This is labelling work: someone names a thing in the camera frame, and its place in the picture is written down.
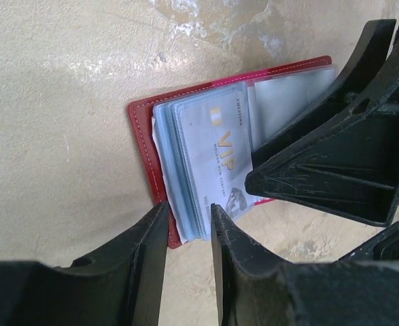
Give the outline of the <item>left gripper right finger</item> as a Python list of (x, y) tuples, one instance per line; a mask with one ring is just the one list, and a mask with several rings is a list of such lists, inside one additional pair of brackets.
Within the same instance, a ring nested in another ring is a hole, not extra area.
[(332, 263), (295, 264), (211, 207), (221, 325), (399, 325), (399, 221)]

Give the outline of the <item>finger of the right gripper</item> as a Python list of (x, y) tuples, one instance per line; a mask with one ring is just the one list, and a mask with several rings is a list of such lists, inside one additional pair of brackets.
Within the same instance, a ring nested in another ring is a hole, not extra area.
[(395, 19), (368, 21), (338, 77), (296, 119), (255, 150), (252, 154), (253, 162), (266, 162), (340, 113), (356, 99), (383, 66), (395, 25)]
[(399, 205), (399, 21), (383, 66), (356, 99), (253, 166), (249, 194), (389, 226)]

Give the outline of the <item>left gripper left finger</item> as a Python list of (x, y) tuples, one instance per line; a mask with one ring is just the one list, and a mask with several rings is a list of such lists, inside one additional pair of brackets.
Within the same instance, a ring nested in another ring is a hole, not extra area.
[(0, 325), (157, 325), (168, 234), (161, 202), (67, 268), (0, 261)]

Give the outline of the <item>blue credit card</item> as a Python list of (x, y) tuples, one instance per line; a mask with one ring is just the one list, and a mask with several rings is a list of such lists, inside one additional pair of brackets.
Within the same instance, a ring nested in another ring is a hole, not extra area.
[(206, 94), (180, 105), (175, 117), (202, 220), (210, 221), (212, 204), (232, 218), (241, 216), (257, 200), (244, 186), (252, 163), (243, 92), (230, 88)]

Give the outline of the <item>red leather card holder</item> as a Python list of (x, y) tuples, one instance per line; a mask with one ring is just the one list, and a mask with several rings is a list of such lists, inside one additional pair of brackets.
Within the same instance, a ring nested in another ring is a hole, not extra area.
[(190, 86), (184, 89), (174, 90), (165, 94), (159, 94), (148, 98), (139, 99), (128, 104), (126, 112), (128, 114), (133, 132), (137, 140), (139, 153), (145, 167), (146, 175), (150, 184), (152, 199), (155, 204), (168, 200), (164, 177), (158, 150), (155, 145), (153, 135), (154, 118), (152, 110), (154, 105), (168, 100), (178, 99), (183, 96), (196, 94), (202, 91), (211, 90), (220, 86), (226, 86), (235, 82), (268, 80), (274, 77), (286, 77), (288, 75), (299, 76), (303, 73), (311, 73), (322, 69), (331, 70), (333, 81), (336, 76), (336, 65), (332, 64), (330, 56), (319, 56), (298, 62), (293, 62), (278, 67), (271, 67), (259, 71), (242, 73), (208, 81), (203, 84)]

